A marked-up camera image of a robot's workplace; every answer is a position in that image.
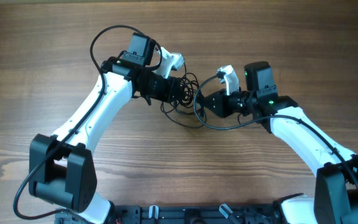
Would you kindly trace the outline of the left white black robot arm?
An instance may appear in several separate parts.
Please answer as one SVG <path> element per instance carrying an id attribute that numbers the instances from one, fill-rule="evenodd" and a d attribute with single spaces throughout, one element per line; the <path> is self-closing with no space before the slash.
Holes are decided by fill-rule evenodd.
<path id="1" fill-rule="evenodd" d="M 182 54 L 133 33 L 127 50 L 97 66 L 98 81 L 71 118 L 51 136 L 33 138 L 26 181 L 29 193 L 85 223 L 114 223 L 114 204 L 96 191 L 94 150 L 117 112 L 136 93 L 146 101 L 184 99 L 181 78 L 170 76 L 184 63 Z"/>

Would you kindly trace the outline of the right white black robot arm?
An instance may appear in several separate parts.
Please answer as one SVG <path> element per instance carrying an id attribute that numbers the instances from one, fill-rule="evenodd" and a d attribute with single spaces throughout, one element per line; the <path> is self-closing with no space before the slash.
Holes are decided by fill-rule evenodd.
<path id="1" fill-rule="evenodd" d="M 251 115 L 268 133 L 289 145 L 316 178 L 314 195 L 295 194 L 274 202 L 276 223 L 358 223 L 358 154 L 317 127 L 289 96 L 280 96 L 268 62 L 244 67 L 247 89 L 241 90 L 230 65 L 215 78 L 226 87 L 208 96 L 197 91 L 195 104 L 220 118 Z"/>

